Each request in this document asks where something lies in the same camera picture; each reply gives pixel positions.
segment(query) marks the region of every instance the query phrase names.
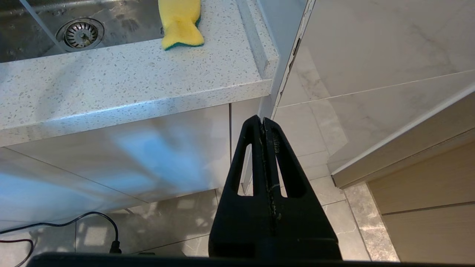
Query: black cable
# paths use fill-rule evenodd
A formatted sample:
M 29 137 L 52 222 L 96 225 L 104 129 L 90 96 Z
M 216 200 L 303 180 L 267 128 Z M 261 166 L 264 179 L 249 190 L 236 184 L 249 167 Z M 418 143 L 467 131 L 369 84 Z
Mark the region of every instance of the black cable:
M 117 229 L 117 225 L 115 224 L 115 222 L 109 216 L 107 216 L 103 213 L 97 212 L 97 211 L 91 211 L 91 212 L 88 212 L 88 213 L 84 213 L 83 215 L 77 217 L 76 219 L 74 219 L 72 221 L 69 221 L 69 222 L 66 222 L 66 223 L 56 224 L 56 223 L 49 223 L 49 222 L 39 222 L 39 223 L 34 223 L 34 224 L 22 226 L 22 227 L 17 227 L 17 228 L 13 228 L 13 229 L 9 229 L 9 230 L 0 231 L 0 235 L 10 233 L 10 232 L 14 232 L 14 231 L 18 231 L 18 230 L 23 230 L 23 229 L 26 229 L 26 228 L 35 227 L 35 226 L 42 226 L 42 225 L 53 226 L 53 227 L 63 227 L 63 226 L 66 226 L 66 225 L 70 225 L 74 222 L 77 222 L 78 220 L 80 220 L 80 219 L 82 219 L 82 218 L 84 218 L 88 215 L 91 215 L 91 214 L 100 215 L 100 216 L 106 218 L 106 220 L 108 220 L 110 223 L 112 223 L 112 226 L 114 226 L 114 231 L 115 231 L 115 240 L 112 242 L 111 249 L 110 249 L 109 253 L 121 253 L 121 250 L 119 249 L 120 242 L 119 242 L 119 230 Z M 15 242 L 23 242 L 23 241 L 29 242 L 30 245 L 31 245 L 31 248 L 30 248 L 30 251 L 29 251 L 27 257 L 22 262 L 18 263 L 15 267 L 21 266 L 31 256 L 31 254 L 33 253 L 33 248 L 34 248 L 33 241 L 31 241 L 30 239 L 0 240 L 0 243 L 15 243 Z
M 28 252 L 28 255 L 26 256 L 26 258 L 24 258 L 20 263 L 18 263 L 17 265 L 15 265 L 15 267 L 20 267 L 22 264 L 25 263 L 25 261 L 28 260 L 28 258 L 31 256 L 31 254 L 33 253 L 33 241 L 31 241 L 31 239 L 18 239 L 18 240 L 0 240 L 0 243 L 17 243 L 17 242 L 28 242 L 30 243 L 30 251 Z

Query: sink drain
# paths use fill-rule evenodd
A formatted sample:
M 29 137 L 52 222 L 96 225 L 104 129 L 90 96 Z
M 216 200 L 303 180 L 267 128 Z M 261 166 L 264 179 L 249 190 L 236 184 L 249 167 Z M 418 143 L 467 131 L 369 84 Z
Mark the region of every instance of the sink drain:
M 102 24 L 89 18 L 75 19 L 64 24 L 56 33 L 56 39 L 68 52 L 97 46 L 104 36 Z
M 85 48 L 97 40 L 97 28 L 87 22 L 75 22 L 67 27 L 64 41 L 72 48 Z

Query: countertop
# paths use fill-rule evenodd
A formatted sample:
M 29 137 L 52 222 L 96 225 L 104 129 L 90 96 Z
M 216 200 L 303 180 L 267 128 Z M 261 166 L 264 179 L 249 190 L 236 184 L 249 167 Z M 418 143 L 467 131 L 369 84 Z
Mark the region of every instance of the countertop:
M 266 44 L 266 62 L 256 56 L 270 38 L 248 39 L 263 23 L 239 11 L 202 0 L 201 47 L 164 51 L 156 39 L 1 63 L 0 147 L 269 95 L 278 56 Z

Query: kitchen sink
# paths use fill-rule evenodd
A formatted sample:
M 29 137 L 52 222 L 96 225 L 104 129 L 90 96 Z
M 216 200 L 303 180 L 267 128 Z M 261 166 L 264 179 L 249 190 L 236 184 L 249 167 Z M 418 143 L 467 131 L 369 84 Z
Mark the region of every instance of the kitchen sink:
M 56 45 L 19 0 L 0 2 L 0 62 L 163 37 L 157 0 L 28 0 Z

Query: fish-shaped sponge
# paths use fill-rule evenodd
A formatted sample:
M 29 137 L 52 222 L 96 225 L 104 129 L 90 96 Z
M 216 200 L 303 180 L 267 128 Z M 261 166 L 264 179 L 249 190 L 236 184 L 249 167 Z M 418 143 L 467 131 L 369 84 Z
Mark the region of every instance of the fish-shaped sponge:
M 161 46 L 167 50 L 176 44 L 200 46 L 205 40 L 196 27 L 200 19 L 200 0 L 158 0 L 161 23 L 165 31 Z

